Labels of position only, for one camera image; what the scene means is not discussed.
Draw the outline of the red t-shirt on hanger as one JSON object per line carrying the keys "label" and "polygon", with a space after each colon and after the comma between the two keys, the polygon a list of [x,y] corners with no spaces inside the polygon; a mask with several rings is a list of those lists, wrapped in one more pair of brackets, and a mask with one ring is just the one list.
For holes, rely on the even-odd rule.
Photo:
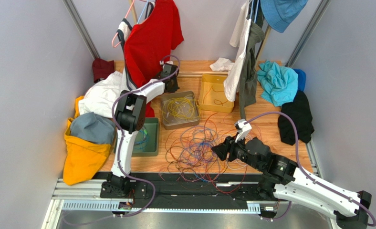
{"label": "red t-shirt on hanger", "polygon": [[179,11],[172,0],[157,0],[150,16],[133,27],[125,57],[137,88],[162,70],[160,61],[184,41]]}

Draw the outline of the yellow plastic tray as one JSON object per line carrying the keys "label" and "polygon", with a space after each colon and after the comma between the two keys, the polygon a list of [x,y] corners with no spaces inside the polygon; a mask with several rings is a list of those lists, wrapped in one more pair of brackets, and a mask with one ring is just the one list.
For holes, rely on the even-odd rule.
{"label": "yellow plastic tray", "polygon": [[224,92],[226,76],[215,74],[203,74],[198,104],[201,110],[219,113],[231,113],[234,102],[229,101]]}

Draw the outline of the white grey trimmed tank top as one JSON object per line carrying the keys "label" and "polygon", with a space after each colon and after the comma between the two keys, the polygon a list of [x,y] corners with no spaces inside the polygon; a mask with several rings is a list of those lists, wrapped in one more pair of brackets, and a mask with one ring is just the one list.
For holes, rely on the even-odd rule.
{"label": "white grey trimmed tank top", "polygon": [[134,81],[131,79],[127,62],[126,62],[126,57],[125,57],[125,42],[129,38],[129,35],[131,34],[133,27],[129,23],[129,21],[126,18],[123,18],[122,21],[119,24],[118,30],[117,30],[117,38],[120,41],[120,45],[122,47],[123,55],[124,55],[124,71],[123,74],[125,76],[125,82],[127,89],[129,91],[135,90],[136,89],[136,84]]}

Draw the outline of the green plastic tray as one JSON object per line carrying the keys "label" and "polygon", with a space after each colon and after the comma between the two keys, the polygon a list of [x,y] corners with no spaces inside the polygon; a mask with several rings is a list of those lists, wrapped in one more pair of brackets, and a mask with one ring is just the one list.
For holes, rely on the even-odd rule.
{"label": "green plastic tray", "polygon": [[132,157],[157,156],[159,151],[159,119],[147,118],[139,130]]}

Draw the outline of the grey blue cloth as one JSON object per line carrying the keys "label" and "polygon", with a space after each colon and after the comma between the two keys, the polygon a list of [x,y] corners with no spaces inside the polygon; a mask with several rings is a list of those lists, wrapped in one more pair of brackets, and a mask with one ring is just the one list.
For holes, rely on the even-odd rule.
{"label": "grey blue cloth", "polygon": [[85,113],[70,124],[70,136],[98,145],[111,144],[115,136],[115,124],[93,112]]}

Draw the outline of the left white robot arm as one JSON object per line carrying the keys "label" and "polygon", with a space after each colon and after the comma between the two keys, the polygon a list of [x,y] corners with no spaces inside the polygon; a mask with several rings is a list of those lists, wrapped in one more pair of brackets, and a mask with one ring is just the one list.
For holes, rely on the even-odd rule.
{"label": "left white robot arm", "polygon": [[112,108],[113,120],[117,126],[115,160],[111,171],[101,187],[101,198],[125,198],[131,191],[131,158],[139,131],[146,120],[146,105],[163,93],[179,89],[177,76],[180,64],[160,62],[162,71],[142,87],[121,92]]}

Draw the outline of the pink clothes hanger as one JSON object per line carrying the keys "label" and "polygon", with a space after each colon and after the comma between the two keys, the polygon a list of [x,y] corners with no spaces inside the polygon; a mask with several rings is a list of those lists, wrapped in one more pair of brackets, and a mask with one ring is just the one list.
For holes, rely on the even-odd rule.
{"label": "pink clothes hanger", "polygon": [[128,16],[129,14],[132,15],[134,23],[137,22],[137,14],[136,14],[136,9],[135,9],[135,1],[130,0],[129,1],[129,9],[126,12],[126,15],[120,22],[118,29],[116,31],[115,36],[113,37],[111,41],[111,45],[113,48],[118,47],[119,45],[124,45],[127,38],[129,37],[131,30],[132,30],[132,25],[128,21]]}

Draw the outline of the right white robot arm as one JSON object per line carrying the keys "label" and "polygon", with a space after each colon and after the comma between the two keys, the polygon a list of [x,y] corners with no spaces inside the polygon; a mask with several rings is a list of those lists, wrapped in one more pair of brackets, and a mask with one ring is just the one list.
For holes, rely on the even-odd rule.
{"label": "right white robot arm", "polygon": [[211,148],[220,160],[244,162],[260,171],[255,190],[262,200],[283,199],[303,205],[334,219],[342,229],[366,229],[371,194],[339,188],[305,170],[295,161],[273,153],[258,138],[236,141],[228,136]]}

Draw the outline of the white cloth pile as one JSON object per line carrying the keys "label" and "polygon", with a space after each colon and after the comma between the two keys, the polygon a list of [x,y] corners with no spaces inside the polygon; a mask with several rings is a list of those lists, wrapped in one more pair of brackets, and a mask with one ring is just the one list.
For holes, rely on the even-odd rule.
{"label": "white cloth pile", "polygon": [[123,90],[128,90],[125,72],[115,71],[106,79],[97,82],[77,102],[79,114],[94,113],[112,118],[112,107]]}

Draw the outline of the grey metal tray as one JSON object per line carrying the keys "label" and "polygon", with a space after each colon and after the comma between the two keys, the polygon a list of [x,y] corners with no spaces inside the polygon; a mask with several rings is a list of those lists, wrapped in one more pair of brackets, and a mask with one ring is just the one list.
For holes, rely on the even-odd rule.
{"label": "grey metal tray", "polygon": [[196,126],[200,123],[201,111],[192,91],[160,96],[160,108],[166,130]]}

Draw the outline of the blue hanging hat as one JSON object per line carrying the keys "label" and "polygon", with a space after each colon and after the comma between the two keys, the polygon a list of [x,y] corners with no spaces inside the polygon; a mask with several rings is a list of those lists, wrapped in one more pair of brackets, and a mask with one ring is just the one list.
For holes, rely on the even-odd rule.
{"label": "blue hanging hat", "polygon": [[308,0],[261,0],[261,10],[272,29],[284,33]]}

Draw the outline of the yellow cloth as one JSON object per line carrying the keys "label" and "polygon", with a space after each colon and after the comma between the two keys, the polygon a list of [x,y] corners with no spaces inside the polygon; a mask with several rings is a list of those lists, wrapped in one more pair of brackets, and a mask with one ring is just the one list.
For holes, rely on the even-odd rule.
{"label": "yellow cloth", "polygon": [[88,181],[104,166],[111,152],[111,144],[95,144],[71,135],[70,125],[80,116],[78,103],[84,97],[75,100],[75,115],[67,120],[64,132],[67,156],[63,167],[63,181],[71,186]]}

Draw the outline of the dark blue cloth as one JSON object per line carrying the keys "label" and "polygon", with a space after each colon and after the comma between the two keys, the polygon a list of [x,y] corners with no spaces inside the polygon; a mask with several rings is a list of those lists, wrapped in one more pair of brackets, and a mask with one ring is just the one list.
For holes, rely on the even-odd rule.
{"label": "dark blue cloth", "polygon": [[306,86],[306,73],[301,69],[293,69],[298,74],[298,90],[304,91]]}

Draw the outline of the turquoise cloth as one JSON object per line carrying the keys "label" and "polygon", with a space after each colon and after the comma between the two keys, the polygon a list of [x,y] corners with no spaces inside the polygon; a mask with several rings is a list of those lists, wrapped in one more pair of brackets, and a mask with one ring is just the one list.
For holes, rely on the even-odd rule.
{"label": "turquoise cloth", "polygon": [[275,107],[293,102],[298,91],[298,74],[295,70],[276,62],[260,63],[257,80],[263,89],[261,98]]}

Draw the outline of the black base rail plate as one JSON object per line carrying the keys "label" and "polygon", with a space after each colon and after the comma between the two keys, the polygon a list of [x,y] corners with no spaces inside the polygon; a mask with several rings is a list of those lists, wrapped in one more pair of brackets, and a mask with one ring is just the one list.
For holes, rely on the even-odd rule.
{"label": "black base rail plate", "polygon": [[121,199],[122,204],[148,210],[219,211],[249,210],[277,212],[285,200],[263,198],[257,193],[260,174],[211,174],[200,179],[195,174],[132,173],[132,178],[106,176],[101,184],[100,197]]}

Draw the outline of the black cloth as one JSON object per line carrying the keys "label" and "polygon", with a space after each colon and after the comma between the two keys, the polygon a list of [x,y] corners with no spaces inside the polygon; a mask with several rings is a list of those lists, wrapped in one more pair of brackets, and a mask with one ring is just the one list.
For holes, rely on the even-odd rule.
{"label": "black cloth", "polygon": [[[294,100],[282,105],[281,112],[289,116],[297,129],[298,139],[304,143],[309,143],[314,133],[312,124],[312,113],[306,94],[303,91],[297,91]],[[295,144],[295,134],[290,121],[280,115],[278,118],[278,128],[280,138],[283,143],[288,145]]]}

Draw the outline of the olive hanging garment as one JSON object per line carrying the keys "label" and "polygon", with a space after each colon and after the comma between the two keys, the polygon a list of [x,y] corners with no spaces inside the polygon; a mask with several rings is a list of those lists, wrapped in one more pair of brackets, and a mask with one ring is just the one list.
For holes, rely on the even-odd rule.
{"label": "olive hanging garment", "polygon": [[250,21],[245,59],[239,81],[239,108],[241,119],[246,119],[245,107],[256,103],[257,76],[255,71],[255,46],[264,39],[265,33],[262,28],[253,21]]}

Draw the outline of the white hanging shirt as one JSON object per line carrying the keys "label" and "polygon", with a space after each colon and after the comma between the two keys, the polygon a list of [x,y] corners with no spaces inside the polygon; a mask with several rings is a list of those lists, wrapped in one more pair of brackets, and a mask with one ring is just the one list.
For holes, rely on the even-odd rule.
{"label": "white hanging shirt", "polygon": [[250,1],[247,0],[242,5],[229,42],[232,47],[238,48],[235,62],[233,63],[232,68],[229,70],[226,80],[223,82],[225,96],[230,102],[235,101],[241,70],[246,58],[246,46],[249,39],[251,25],[251,22],[248,19],[249,4]]}

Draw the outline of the dark red cloth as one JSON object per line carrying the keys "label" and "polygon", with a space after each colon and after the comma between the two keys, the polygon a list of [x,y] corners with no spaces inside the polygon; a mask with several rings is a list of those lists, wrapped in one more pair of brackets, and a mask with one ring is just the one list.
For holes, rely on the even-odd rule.
{"label": "dark red cloth", "polygon": [[93,82],[97,83],[106,79],[115,71],[115,62],[96,58],[92,63]]}

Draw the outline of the white crumpled cloth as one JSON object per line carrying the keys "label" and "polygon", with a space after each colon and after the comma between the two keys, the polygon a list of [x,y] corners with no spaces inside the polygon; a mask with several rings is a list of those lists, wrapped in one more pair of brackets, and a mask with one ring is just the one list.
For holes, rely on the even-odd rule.
{"label": "white crumpled cloth", "polygon": [[213,64],[209,67],[214,72],[228,72],[234,66],[234,62],[230,59],[219,57]]}

